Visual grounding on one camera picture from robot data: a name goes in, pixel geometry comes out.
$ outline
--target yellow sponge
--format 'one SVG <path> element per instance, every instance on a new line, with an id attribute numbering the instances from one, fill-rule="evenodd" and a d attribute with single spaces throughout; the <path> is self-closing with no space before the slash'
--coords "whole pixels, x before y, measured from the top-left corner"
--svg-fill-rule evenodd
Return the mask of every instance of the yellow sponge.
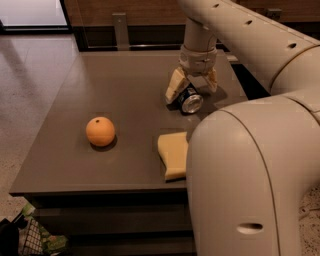
<path id="1" fill-rule="evenodd" d="M 166 181 L 186 177 L 187 132 L 160 135 L 158 151 L 166 166 Z"/>

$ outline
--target aluminum can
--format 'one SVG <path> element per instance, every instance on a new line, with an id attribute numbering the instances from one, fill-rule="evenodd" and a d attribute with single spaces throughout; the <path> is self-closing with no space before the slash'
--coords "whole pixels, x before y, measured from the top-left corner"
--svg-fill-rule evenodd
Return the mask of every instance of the aluminum can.
<path id="1" fill-rule="evenodd" d="M 190 83 L 188 87 L 179 94 L 178 102 L 183 113 L 193 114 L 201 108 L 203 98 L 193 84 Z"/>

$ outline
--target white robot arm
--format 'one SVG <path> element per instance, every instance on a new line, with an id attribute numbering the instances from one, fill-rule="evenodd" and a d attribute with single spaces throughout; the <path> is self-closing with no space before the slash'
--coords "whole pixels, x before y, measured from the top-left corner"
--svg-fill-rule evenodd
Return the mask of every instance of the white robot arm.
<path id="1" fill-rule="evenodd" d="M 198 255 L 300 256 L 299 204 L 320 183 L 320 42 L 228 0 L 178 2 L 188 22 L 168 95 L 208 80 L 216 38 L 275 95 L 214 112 L 190 139 Z"/>

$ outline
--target floor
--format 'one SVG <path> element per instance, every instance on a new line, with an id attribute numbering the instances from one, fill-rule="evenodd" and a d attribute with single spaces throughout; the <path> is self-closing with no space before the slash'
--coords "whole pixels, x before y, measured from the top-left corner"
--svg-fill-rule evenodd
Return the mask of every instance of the floor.
<path id="1" fill-rule="evenodd" d="M 72 35 L 0 36 L 0 220 L 26 204 L 8 192 L 79 54 Z M 301 204 L 303 255 L 320 253 L 320 187 Z"/>

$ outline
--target orange fruit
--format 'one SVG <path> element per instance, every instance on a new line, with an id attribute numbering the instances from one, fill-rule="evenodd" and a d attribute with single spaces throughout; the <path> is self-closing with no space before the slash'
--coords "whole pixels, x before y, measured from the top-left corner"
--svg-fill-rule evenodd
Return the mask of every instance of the orange fruit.
<path id="1" fill-rule="evenodd" d="M 115 128 L 108 118 L 96 117 L 88 122 L 86 134 L 93 145 L 105 147 L 114 140 Z"/>

